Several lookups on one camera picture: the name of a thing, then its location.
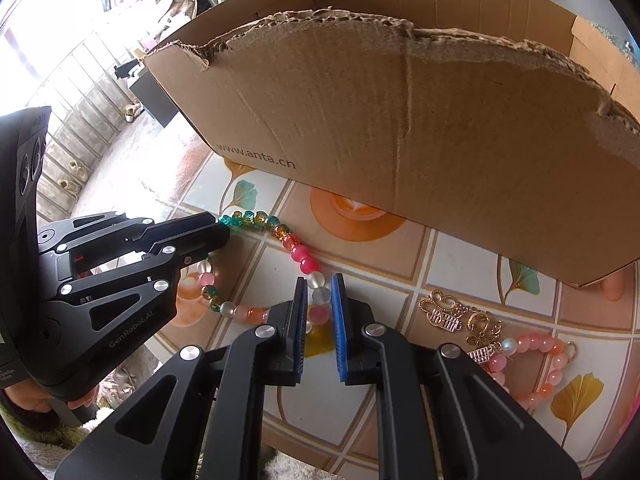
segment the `table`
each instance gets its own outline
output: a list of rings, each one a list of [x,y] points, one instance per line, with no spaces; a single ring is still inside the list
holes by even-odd
[[[556,392],[577,376],[587,384],[593,374],[591,381],[603,383],[601,394],[568,432],[552,413],[551,399],[533,416],[558,442],[566,438],[564,448],[585,476],[616,443],[639,393],[637,266],[620,271],[605,290],[600,285],[575,290],[390,213],[225,161],[204,146],[180,114],[153,146],[161,159],[153,159],[153,167],[160,164],[163,171],[143,166],[127,173],[122,188],[118,182],[111,187],[113,207],[131,213],[147,208],[146,215],[156,221],[205,210],[275,214],[312,248],[327,277],[342,272],[350,296],[367,301],[377,320],[417,344],[433,347],[452,340],[472,349],[465,333],[451,336],[434,328],[418,308],[434,288],[494,313],[504,336],[539,332],[572,340],[578,353]],[[300,272],[274,239],[245,232],[234,234],[216,253],[214,267],[223,298],[254,306],[290,300]],[[197,294],[179,294],[177,319],[149,343],[161,360],[187,344],[227,345],[247,330],[209,311]],[[263,441],[350,480],[377,479],[374,391],[338,382],[330,323],[316,327],[307,340],[302,384],[268,387]],[[505,370],[506,385],[516,395],[526,394],[548,370],[540,352],[517,354]]]

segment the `white bead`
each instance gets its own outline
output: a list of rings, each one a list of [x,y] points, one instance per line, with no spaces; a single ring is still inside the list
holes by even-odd
[[[205,272],[211,272],[211,264],[209,263],[208,260],[202,260],[201,262],[198,262],[197,269],[199,274],[204,274]]]
[[[224,317],[233,317],[236,313],[236,304],[232,301],[225,301],[220,305],[220,314]]]
[[[309,288],[318,288],[320,286],[324,286],[324,283],[324,274],[317,270],[306,277],[306,284]]]
[[[502,353],[509,356],[516,353],[518,349],[518,342],[513,337],[508,337],[502,343],[500,343]]]
[[[331,301],[331,291],[325,286],[319,286],[311,294],[311,300],[316,305],[324,305]]]

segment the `bead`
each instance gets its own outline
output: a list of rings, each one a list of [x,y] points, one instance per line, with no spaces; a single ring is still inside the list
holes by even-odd
[[[222,300],[220,300],[219,296],[214,296],[209,300],[209,307],[213,312],[220,312],[220,306],[222,305]]]
[[[265,225],[267,227],[267,229],[270,232],[274,232],[276,227],[278,227],[280,225],[280,220],[278,220],[277,216],[270,216],[269,218],[267,218],[267,221],[265,222]]]
[[[507,365],[507,358],[502,354],[494,354],[489,359],[489,370],[492,372],[501,372]]]
[[[540,386],[540,396],[543,399],[548,399],[549,397],[551,397],[551,395],[553,395],[554,392],[554,387],[552,384],[549,383],[544,383],[542,386]]]
[[[329,321],[329,316],[329,310],[322,305],[314,305],[306,313],[306,318],[314,325],[324,325]]]
[[[236,311],[234,312],[234,320],[240,323],[246,323],[246,317],[249,314],[250,308],[245,305],[236,306]]]
[[[292,251],[296,245],[300,244],[300,238],[298,238],[295,234],[289,233],[282,239],[282,246],[287,251]]]
[[[564,355],[563,353],[554,355],[554,357],[551,359],[551,364],[556,370],[562,370],[567,365],[568,362],[569,362],[569,359],[567,359],[566,355]]]
[[[231,215],[231,225],[239,226],[242,225],[242,213],[236,211]]]
[[[558,386],[560,381],[562,381],[562,372],[560,370],[553,370],[549,372],[549,375],[546,377],[546,382],[552,386]]]
[[[551,347],[551,350],[549,350],[549,355],[558,355],[562,353],[562,350],[564,350],[564,343],[559,339],[555,339],[554,345]]]
[[[249,309],[249,312],[246,314],[246,320],[248,323],[251,323],[252,325],[261,325],[262,316],[264,316],[264,309],[258,306],[253,306]]]
[[[280,241],[284,240],[284,237],[287,236],[291,232],[289,226],[286,224],[280,224],[273,230],[273,235]]]
[[[198,285],[200,286],[213,285],[215,281],[214,275],[210,272],[203,272],[198,276]]]
[[[518,349],[518,342],[513,337],[508,337],[500,343],[500,346],[502,348],[502,353],[510,356],[516,353],[516,350]]]
[[[234,316],[236,313],[236,304],[231,301],[225,301],[222,305],[220,305],[220,314],[223,317],[228,317],[229,319]]]
[[[546,354],[551,350],[551,347],[554,345],[554,341],[555,339],[550,335],[543,336],[539,350]]]
[[[306,256],[300,262],[300,270],[303,274],[311,274],[316,270],[320,270],[320,264],[318,263],[318,260],[316,260],[313,256]]]
[[[324,286],[325,283],[326,282],[324,280],[324,274],[322,272],[318,272],[317,270],[310,273],[306,277],[306,284],[309,286],[309,288],[318,288],[319,286]]]
[[[530,334],[531,344],[529,345],[529,350],[537,350],[540,348],[540,343],[542,343],[542,336],[540,334]]]
[[[254,215],[254,225],[256,227],[264,227],[264,224],[266,223],[267,218],[269,218],[269,215],[267,215],[267,213],[265,213],[264,211],[258,211]]]
[[[494,372],[491,374],[491,377],[494,378],[494,381],[500,384],[500,386],[504,386],[504,374],[502,372]]]
[[[304,245],[296,245],[291,251],[291,259],[294,262],[300,263],[307,256],[309,256],[309,249],[307,249]]]
[[[218,290],[213,285],[205,285],[202,287],[202,297],[205,300],[210,300],[214,296],[218,295]]]
[[[529,335],[519,335],[516,338],[516,341],[518,342],[518,349],[516,350],[516,352],[518,352],[519,354],[524,354],[524,352],[529,350],[529,346],[531,345],[531,338],[529,337]]]
[[[204,274],[205,272],[211,272],[211,263],[208,260],[202,260],[196,265],[198,274]]]
[[[538,392],[531,392],[527,396],[527,402],[529,404],[529,409],[537,408],[540,402],[542,402],[542,396]]]
[[[569,341],[564,345],[564,355],[569,361],[572,361],[575,358],[575,355],[578,353],[578,347],[575,345],[573,341]]]
[[[327,304],[331,301],[331,291],[325,286],[319,286],[311,293],[311,300],[318,305]]]
[[[253,211],[245,211],[242,215],[242,225],[253,225],[254,216],[255,215]]]

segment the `beaded bracelet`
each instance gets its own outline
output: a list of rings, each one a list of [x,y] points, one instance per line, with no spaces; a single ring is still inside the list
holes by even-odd
[[[306,332],[311,332],[314,325],[326,323],[330,318],[330,311],[325,307],[331,301],[331,291],[324,286],[324,274],[319,271],[320,264],[309,254],[309,249],[303,245],[300,238],[291,231],[289,226],[280,222],[275,216],[269,216],[264,211],[236,211],[231,216],[222,215],[218,220],[229,227],[248,227],[265,229],[282,242],[282,246],[289,251],[291,258],[300,264],[300,271],[306,274],[306,282],[313,290],[311,299],[313,305],[309,307],[306,316]],[[219,312],[223,317],[252,325],[265,323],[269,315],[268,308],[236,305],[231,301],[223,301],[214,286],[216,277],[212,272],[211,263],[204,260],[198,263],[198,285],[202,287],[202,297],[209,302],[213,312]]]
[[[504,386],[505,378],[504,373],[502,373],[507,365],[507,356],[512,356],[515,353],[523,354],[530,350],[540,350],[542,353],[548,353],[552,357],[551,364],[554,369],[549,372],[546,381],[537,392],[531,392],[529,395],[516,398],[518,403],[526,410],[535,409],[540,402],[553,395],[554,386],[558,386],[562,381],[562,370],[577,353],[577,347],[574,342],[564,343],[545,334],[523,334],[517,338],[508,337],[504,339],[500,343],[500,352],[489,359],[487,369],[491,377],[507,392],[509,389]]]

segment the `orange saucer print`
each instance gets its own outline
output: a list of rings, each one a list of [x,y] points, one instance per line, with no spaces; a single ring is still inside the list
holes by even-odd
[[[328,191],[311,189],[311,211],[318,223],[341,240],[369,242],[388,236],[404,218]]]

